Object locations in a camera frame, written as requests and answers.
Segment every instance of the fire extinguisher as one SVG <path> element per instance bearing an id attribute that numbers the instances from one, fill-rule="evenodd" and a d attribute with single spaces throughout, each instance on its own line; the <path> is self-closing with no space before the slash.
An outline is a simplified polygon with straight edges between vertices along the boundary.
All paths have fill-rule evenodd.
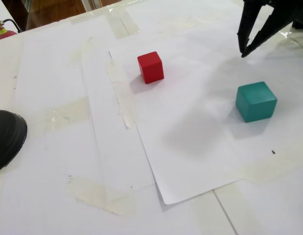
<path id="1" fill-rule="evenodd" d="M 21 29 L 20 29 L 19 26 L 15 23 L 14 20 L 12 20 L 12 19 L 6 19 L 6 20 L 4 20 L 4 21 L 0 21 L 0 39 L 2 39 L 2 38 L 7 38 L 7 37 L 10 37 L 10 36 L 12 36 L 12 35 L 16 35 L 16 34 L 17 34 L 16 32 L 13 32 L 13 31 L 11 31 L 11 30 L 6 30 L 6 29 L 3 27 L 4 23 L 7 22 L 7 21 L 11 21 L 11 22 L 15 25 L 16 29 L 18 30 L 18 33 L 21 33 L 21 32 L 22 32 Z"/>

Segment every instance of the clear tape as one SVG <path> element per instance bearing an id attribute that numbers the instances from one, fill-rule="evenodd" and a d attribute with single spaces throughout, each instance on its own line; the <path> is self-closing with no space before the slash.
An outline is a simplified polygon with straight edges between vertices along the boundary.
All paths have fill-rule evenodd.
<path id="1" fill-rule="evenodd" d="M 100 9 L 73 17 L 71 19 L 71 23 L 79 24 L 88 21 L 93 17 L 105 15 L 115 37 L 117 39 L 125 38 L 129 35 L 133 35 L 140 32 L 139 27 L 132 20 L 131 16 L 127 13 L 125 8 L 127 6 L 140 3 L 141 1 L 143 0 L 124 0 L 121 2 L 117 2 L 115 4 L 108 5 Z"/>
<path id="2" fill-rule="evenodd" d="M 265 184 L 303 166 L 303 143 L 293 144 L 272 156 L 252 163 L 229 176 Z"/>
<path id="3" fill-rule="evenodd" d="M 261 224 L 248 207 L 245 198 L 235 183 L 216 188 L 214 192 L 226 211 L 236 234 L 263 234 Z"/>
<path id="4" fill-rule="evenodd" d="M 117 95 L 120 112 L 123 115 L 125 125 L 127 128 L 131 128 L 135 125 L 137 110 L 133 94 L 125 80 L 125 73 L 121 65 L 114 61 L 108 63 L 107 69 Z"/>
<path id="5" fill-rule="evenodd" d="M 79 177 L 69 181 L 68 191 L 72 197 L 107 212 L 130 217 L 135 215 L 136 201 L 131 194 Z"/>

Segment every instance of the wooden floor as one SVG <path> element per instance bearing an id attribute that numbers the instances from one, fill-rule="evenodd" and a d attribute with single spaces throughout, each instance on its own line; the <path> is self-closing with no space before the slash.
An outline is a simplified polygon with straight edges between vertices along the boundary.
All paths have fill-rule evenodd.
<path id="1" fill-rule="evenodd" d="M 81 0 L 32 0 L 27 30 L 86 12 Z"/>
<path id="2" fill-rule="evenodd" d="M 121 0 L 99 0 L 101 6 L 107 6 Z M 30 30 L 46 24 L 85 13 L 81 0 L 2 0 L 20 28 Z"/>
<path id="3" fill-rule="evenodd" d="M 121 0 L 100 0 L 101 6 L 111 5 Z"/>

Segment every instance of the table surface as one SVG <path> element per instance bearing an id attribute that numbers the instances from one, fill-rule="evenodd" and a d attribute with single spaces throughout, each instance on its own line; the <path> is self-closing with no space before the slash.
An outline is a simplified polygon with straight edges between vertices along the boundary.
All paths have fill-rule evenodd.
<path id="1" fill-rule="evenodd" d="M 107 72 L 112 47 L 131 42 L 134 37 L 170 34 L 205 24 L 229 14 L 227 9 L 242 10 L 242 5 L 238 0 L 123 1 L 0 40 L 0 109 L 17 112 L 29 120 L 25 145 L 11 164 L 0 171 L 0 235 L 303 234 L 303 166 L 262 185 L 241 180 L 182 203 L 165 205 L 137 129 L 124 126 Z M 270 8 L 265 8 L 260 17 L 266 17 L 268 12 Z M 56 78 L 49 78 L 47 83 L 50 70 L 61 67 L 61 71 L 69 72 L 71 67 L 60 60 L 46 65 L 46 74 L 41 79 L 44 85 L 50 86 L 48 89 L 81 89 L 80 96 L 85 95 L 91 107 L 88 118 L 81 122 L 46 132 L 47 116 L 35 123 L 30 109 L 20 107 L 20 103 L 28 100 L 28 104 L 33 102 L 44 112 L 54 106 L 52 102 L 56 100 L 52 101 L 52 97 L 61 98 L 64 90 L 49 91 L 54 93 L 45 97 L 48 91 L 39 91 L 35 77 L 26 80 L 30 87 L 26 90 L 28 87 L 22 85 L 24 68 L 29 68 L 28 62 L 44 68 L 37 61 L 43 59 L 42 53 L 48 50 L 49 44 L 34 45 L 37 51 L 33 55 L 23 48 L 29 48 L 26 41 L 39 38 L 41 33 L 45 32 L 44 36 L 49 38 L 59 31 L 74 35 L 70 41 L 74 42 L 73 52 L 65 47 L 61 49 L 62 44 L 59 46 L 57 53 L 65 59 L 72 58 L 74 52 L 78 56 L 86 54 L 85 42 L 97 43 L 100 60 L 88 62 L 100 74 L 99 79 L 83 81 L 84 84 L 74 84 L 73 79 L 57 83 L 53 80 Z M 67 95 L 68 101 L 76 100 L 68 94 L 63 95 Z M 72 180 L 80 178 L 98 183 L 106 192 L 112 188 L 129 194 L 133 213 L 117 215 L 77 200 L 68 187 Z"/>

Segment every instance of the white surface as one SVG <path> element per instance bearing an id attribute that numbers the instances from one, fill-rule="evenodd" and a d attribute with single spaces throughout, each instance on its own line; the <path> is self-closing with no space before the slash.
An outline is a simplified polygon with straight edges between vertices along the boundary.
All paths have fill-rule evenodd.
<path id="1" fill-rule="evenodd" d="M 4 6 L 3 2 L 0 0 L 0 21 L 3 21 L 5 19 L 13 19 L 13 18 L 10 15 L 9 11 Z M 12 22 L 4 23 L 4 27 L 7 30 L 14 31 L 16 33 L 18 32 L 18 30 L 16 29 L 16 27 L 14 26 L 14 24 Z"/>
<path id="2" fill-rule="evenodd" d="M 156 0 L 146 2 L 158 3 Z M 173 6 L 172 10 L 163 8 L 157 13 L 162 19 L 167 18 L 168 14 L 175 14 L 176 17 L 172 18 L 171 23 L 164 23 L 168 34 L 171 34 L 172 31 L 175 32 L 177 25 L 185 22 L 178 16 L 185 8 L 184 2 L 170 1 L 170 3 Z M 215 5 L 214 9 L 216 12 L 218 12 L 218 8 L 223 9 L 223 14 L 227 12 L 227 8 L 232 10 L 231 7 L 237 7 L 237 3 L 241 4 L 241 1 L 224 1 L 221 4 L 222 7 Z M 211 4 L 216 4 L 216 2 L 199 1 L 190 6 L 196 8 Z M 154 15 L 155 11 L 150 9 L 150 5 L 145 7 L 144 2 L 134 6 L 139 6 L 135 9 L 136 11 L 140 10 L 144 13 L 139 18 L 135 18 L 131 14 L 132 19 L 141 29 L 140 35 L 115 40 L 110 26 L 106 24 L 106 19 L 94 17 L 96 12 L 99 12 L 98 10 L 94 11 L 93 15 L 87 13 L 75 17 L 78 19 L 77 21 L 81 20 L 82 24 L 74 21 L 73 27 L 76 29 L 74 31 L 76 36 L 67 40 L 83 45 L 87 44 L 90 37 L 97 38 L 98 48 L 88 50 L 88 53 L 91 52 L 90 57 L 84 61 L 88 62 L 90 66 L 96 67 L 97 73 L 84 77 L 87 77 L 87 94 L 92 107 L 92 117 L 96 121 L 93 126 L 97 135 L 100 158 L 83 153 L 78 159 L 72 160 L 67 158 L 68 156 L 59 155 L 60 147 L 67 148 L 68 144 L 74 145 L 78 141 L 82 141 L 76 137 L 75 140 L 70 138 L 70 142 L 66 143 L 64 139 L 78 134 L 79 128 L 84 129 L 83 125 L 67 126 L 59 133 L 49 133 L 45 139 L 37 138 L 28 141 L 28 148 L 24 148 L 21 158 L 14 159 L 4 177 L 0 175 L 0 179 L 4 180 L 3 191 L 0 191 L 0 235 L 50 233 L 234 234 L 211 192 L 177 205 L 165 206 L 154 185 L 136 129 L 126 131 L 124 128 L 124 121 L 119 115 L 117 98 L 106 70 L 106 64 L 110 60 L 108 50 L 111 47 L 131 42 L 132 38 L 137 36 L 151 35 L 149 28 L 142 25 L 144 23 L 142 19 L 148 19 L 148 16 Z M 191 12 L 184 17 L 186 26 L 178 27 L 177 31 L 189 27 L 193 20 L 188 21 L 188 19 L 191 19 Z M 63 22 L 47 27 L 54 27 L 61 23 Z M 83 29 L 86 27 L 83 34 L 80 33 L 81 27 Z M 31 32 L 33 30 L 22 34 L 23 36 L 24 34 L 29 35 Z M 0 53 L 0 68 L 2 66 L 5 68 L 0 70 L 0 83 L 4 85 L 0 86 L 1 109 L 11 107 L 10 101 L 13 99 L 14 92 L 12 78 L 17 75 L 18 71 L 18 55 L 23 43 L 22 34 L 0 41 L 0 51 L 5 50 L 4 57 Z M 80 50 L 81 45 L 75 46 L 76 51 L 74 52 L 85 54 Z M 282 45 L 271 40 L 269 47 L 274 51 L 275 47 Z M 299 47 L 293 47 L 293 49 L 294 51 L 301 50 Z M 96 57 L 96 61 L 92 60 L 92 55 L 97 53 L 100 54 L 100 58 Z M 278 69 L 269 69 L 269 72 L 274 74 Z M 31 128 L 30 132 L 36 134 L 44 132 L 44 130 L 42 126 L 36 126 L 35 129 Z M 42 143 L 49 144 L 50 150 L 43 154 L 43 158 L 39 158 L 44 150 Z M 65 190 L 66 183 L 70 181 L 69 175 L 86 177 L 98 183 L 101 183 L 103 175 L 105 185 L 108 187 L 122 192 L 131 192 L 137 201 L 135 217 L 124 218 L 84 203 L 77 203 Z M 216 190 L 236 230 L 239 231 L 238 234 L 271 235 L 283 234 L 283 232 L 290 234 L 293 231 L 303 234 L 303 172 L 294 172 L 263 187 L 246 183 L 248 185 L 243 181 L 235 183 L 239 187 L 236 187 L 236 193 L 224 194 L 224 197 L 220 195 L 218 189 Z"/>
<path id="3" fill-rule="evenodd" d="M 303 50 L 293 51 L 290 42 L 290 48 L 275 48 L 270 60 L 272 44 L 266 43 L 241 59 L 232 46 L 239 21 L 233 11 L 156 43 L 140 47 L 135 41 L 136 48 L 110 50 L 122 61 L 135 95 L 137 127 L 166 204 L 247 178 L 233 172 L 270 158 L 272 148 L 303 140 Z M 281 35 L 277 40 L 287 41 Z M 145 85 L 137 57 L 153 51 L 162 59 L 165 79 Z M 234 105 L 237 88 L 259 81 L 279 103 L 271 119 L 244 123 Z M 290 103 L 300 110 L 287 112 Z"/>
<path id="4" fill-rule="evenodd" d="M 164 205 L 139 135 L 135 129 L 126 130 L 119 115 L 117 98 L 106 69 L 110 60 L 108 49 L 117 42 L 105 17 L 91 19 L 86 26 L 84 22 L 63 26 L 62 22 L 41 28 L 39 34 L 32 35 L 32 31 L 23 34 L 26 41 L 15 108 L 32 123 L 36 118 L 39 122 L 29 126 L 25 145 L 3 177 L 0 235 L 233 235 L 211 192 L 173 207 Z M 82 25 L 86 33 L 81 35 Z M 66 33 L 55 41 L 59 30 Z M 12 37 L 7 40 L 11 40 L 13 45 L 16 43 Z M 69 47 L 73 47 L 71 53 L 67 51 Z M 10 60 L 15 55 L 12 49 L 14 47 L 11 46 L 11 53 L 8 53 Z M 99 60 L 91 60 L 93 53 L 100 53 Z M 75 67 L 86 71 L 79 63 L 80 56 L 88 58 L 87 65 L 97 68 L 94 77 L 85 72 L 84 78 L 88 79 L 84 81 Z M 4 64 L 6 71 L 18 67 L 18 63 L 12 64 L 8 60 Z M 70 76 L 63 74 L 64 68 Z M 1 74 L 0 81 L 10 76 L 10 73 Z M 68 102 L 83 97 L 82 94 L 87 94 L 90 99 L 91 119 L 59 129 L 46 128 L 49 111 L 61 109 Z M 7 96 L 11 98 L 13 94 L 8 93 Z M 1 108 L 5 107 L 4 102 L 1 101 Z M 94 140 L 97 140 L 99 154 L 94 149 Z M 68 184 L 74 177 L 83 177 L 131 194 L 136 204 L 134 216 L 118 216 L 76 201 L 67 192 Z"/>

